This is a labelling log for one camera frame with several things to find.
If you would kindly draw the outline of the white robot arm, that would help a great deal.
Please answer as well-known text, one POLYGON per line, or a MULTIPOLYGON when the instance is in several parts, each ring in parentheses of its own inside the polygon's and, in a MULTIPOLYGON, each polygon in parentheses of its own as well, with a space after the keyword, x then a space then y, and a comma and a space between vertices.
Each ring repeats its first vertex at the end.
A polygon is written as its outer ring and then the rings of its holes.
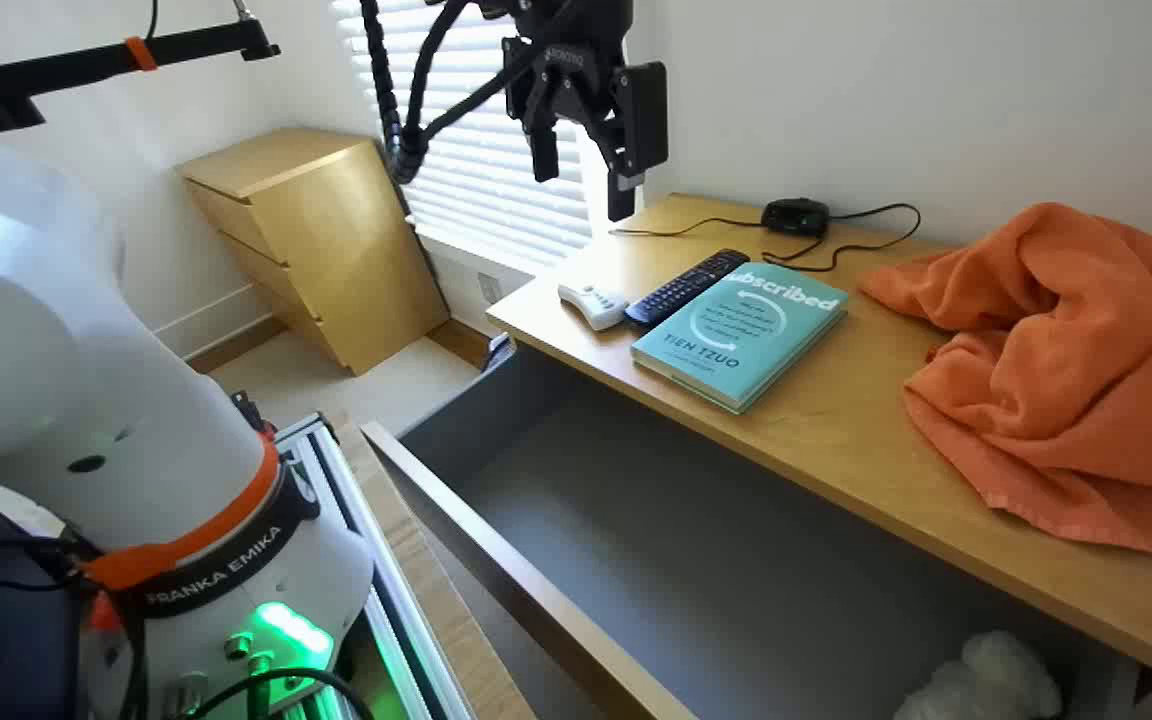
POLYGON ((85 186, 0 148, 0 485, 65 518, 80 692, 116 720, 358 720, 335 659, 369 540, 140 322, 110 240, 85 186))

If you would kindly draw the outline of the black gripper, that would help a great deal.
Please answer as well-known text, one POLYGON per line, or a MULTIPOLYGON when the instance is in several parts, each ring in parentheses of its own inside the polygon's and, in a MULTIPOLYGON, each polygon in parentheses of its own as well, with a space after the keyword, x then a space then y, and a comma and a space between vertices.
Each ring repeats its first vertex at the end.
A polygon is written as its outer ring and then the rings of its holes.
POLYGON ((559 175, 555 122, 588 133, 608 162, 608 219, 636 211, 636 175, 666 158, 666 69, 629 65, 632 0, 502 0, 502 108, 531 148, 531 178, 559 175))

